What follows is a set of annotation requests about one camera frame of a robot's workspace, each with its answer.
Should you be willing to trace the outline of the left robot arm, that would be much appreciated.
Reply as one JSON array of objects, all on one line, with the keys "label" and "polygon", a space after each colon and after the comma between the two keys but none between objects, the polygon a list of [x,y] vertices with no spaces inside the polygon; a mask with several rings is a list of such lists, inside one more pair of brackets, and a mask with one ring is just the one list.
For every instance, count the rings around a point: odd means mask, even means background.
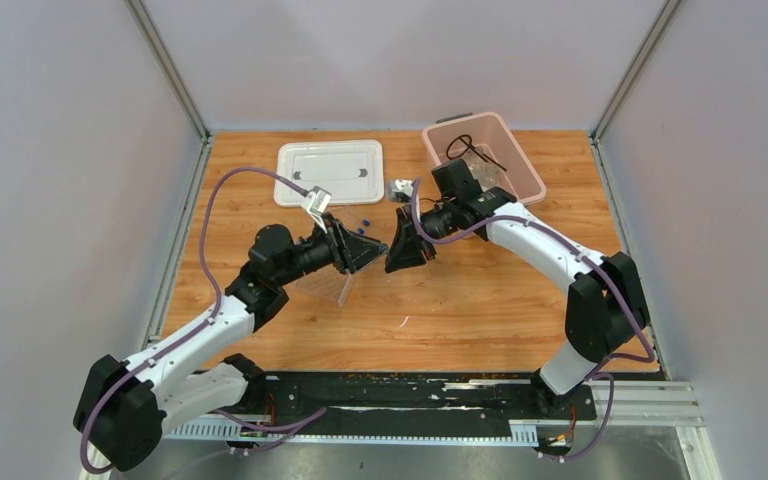
[{"label": "left robot arm", "polygon": [[123,360],[107,354],[90,367],[73,417],[84,470],[131,470],[170,431],[220,407],[258,411],[267,389],[251,360],[237,354],[205,373],[198,368],[272,320],[289,300],[286,285],[325,267],[355,274],[387,252],[331,214],[299,240],[280,224],[261,228],[237,277],[203,313],[151,347]]}]

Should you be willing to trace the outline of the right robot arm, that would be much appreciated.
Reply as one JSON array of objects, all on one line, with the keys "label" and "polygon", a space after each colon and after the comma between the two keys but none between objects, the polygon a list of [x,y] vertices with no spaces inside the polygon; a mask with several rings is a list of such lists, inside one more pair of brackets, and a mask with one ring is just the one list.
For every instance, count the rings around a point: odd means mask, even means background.
[{"label": "right robot arm", "polygon": [[535,373],[531,403],[544,417],[556,417],[571,393],[636,338],[656,356],[644,333],[651,323],[635,261],[624,252],[607,256],[572,241],[531,213],[507,190],[485,189],[462,159],[433,169],[440,198],[419,208],[418,180],[390,182],[388,195],[399,203],[397,227],[385,270],[418,267],[433,260],[437,247],[472,234],[525,261],[566,297],[565,340]]}]

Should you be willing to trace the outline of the clear test tube rack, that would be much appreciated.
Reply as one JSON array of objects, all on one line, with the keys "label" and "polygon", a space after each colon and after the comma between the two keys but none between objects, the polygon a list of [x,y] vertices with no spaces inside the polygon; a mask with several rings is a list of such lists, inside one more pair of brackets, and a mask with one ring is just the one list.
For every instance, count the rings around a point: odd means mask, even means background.
[{"label": "clear test tube rack", "polygon": [[319,270],[294,281],[292,286],[299,292],[315,299],[336,304],[342,308],[355,283],[353,274],[337,270]]}]

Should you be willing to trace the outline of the black metal tripod stand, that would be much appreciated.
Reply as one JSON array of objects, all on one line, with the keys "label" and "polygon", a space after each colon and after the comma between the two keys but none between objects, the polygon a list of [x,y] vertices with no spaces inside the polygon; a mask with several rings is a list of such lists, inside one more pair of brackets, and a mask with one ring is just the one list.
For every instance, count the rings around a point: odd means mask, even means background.
[{"label": "black metal tripod stand", "polygon": [[[460,144],[463,147],[460,153],[453,152],[453,148],[455,147],[456,144]],[[494,165],[496,168],[498,168],[502,172],[507,171],[507,168],[504,167],[501,163],[499,163],[490,154],[485,153],[482,149],[479,149],[473,143],[473,138],[469,134],[458,135],[448,144],[445,150],[445,156],[448,160],[455,160],[456,158],[461,158],[468,153],[474,155],[484,163]]]}]

